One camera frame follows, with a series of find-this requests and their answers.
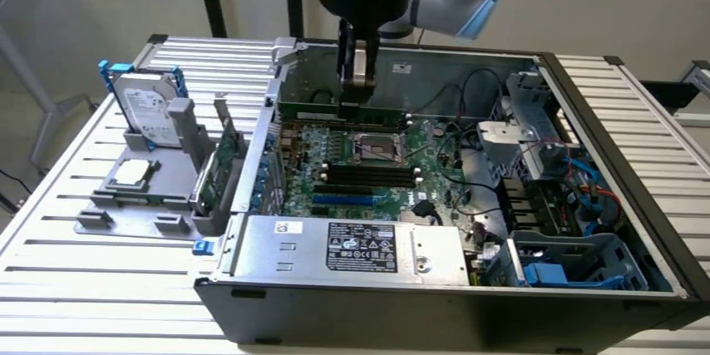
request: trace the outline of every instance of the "metal stand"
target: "metal stand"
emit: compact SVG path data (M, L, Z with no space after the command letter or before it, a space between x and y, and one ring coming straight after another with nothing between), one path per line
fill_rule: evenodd
M210 20L213 37L227 37L227 25L221 0L203 0ZM303 0L286 0L289 11L289 32L293 37L303 37Z
M10 39L8 33L0 27L0 52L8 59L8 63L12 66L20 81L27 88L27 91L36 104L44 111L43 122L40 124L35 144L32 145L32 152L30 153L30 163L35 166L40 174L44 172L43 167L43 155L44 150L50 144L50 141L55 135L56 128L60 126L68 113L79 106L80 103L87 102L88 107L94 110L95 106L91 103L90 96L86 94L75 95L64 101L55 103L47 94L43 84L36 79L30 65L27 64L20 51L18 50L15 43Z

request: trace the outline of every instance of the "floor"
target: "floor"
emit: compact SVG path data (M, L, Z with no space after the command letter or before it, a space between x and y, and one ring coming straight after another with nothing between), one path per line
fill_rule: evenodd
M0 169L23 180L31 190L36 188L42 180L36 169L30 164L30 152L42 118L43 113L23 88L8 87L4 82L0 82L0 143L4 147L4 151L0 151ZM64 121L46 153L44 166L48 168L59 159L88 118L88 107L79 106ZM2 175L0 192L15 203L28 197L22 185ZM0 232L11 219L11 215L0 210Z

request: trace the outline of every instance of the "power supply label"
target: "power supply label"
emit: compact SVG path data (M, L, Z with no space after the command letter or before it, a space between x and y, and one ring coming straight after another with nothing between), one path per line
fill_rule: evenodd
M329 224L326 266L342 272L398 272L391 224Z

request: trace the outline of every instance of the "slotted aluminum surface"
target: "slotted aluminum surface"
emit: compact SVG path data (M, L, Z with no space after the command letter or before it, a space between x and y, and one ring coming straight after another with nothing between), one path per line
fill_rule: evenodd
M221 55L243 43L210 42ZM210 57L211 47L201 46L202 57ZM123 149L126 121L118 113L110 97L0 236L0 353L383 353L239 347L223 338L193 290L186 271L207 272L214 260L195 259L190 243L75 234L72 218ZM233 113L246 118L237 109ZM704 237L705 220L682 221L685 237ZM640 333L604 354L708 354L709 331L706 318L678 332Z

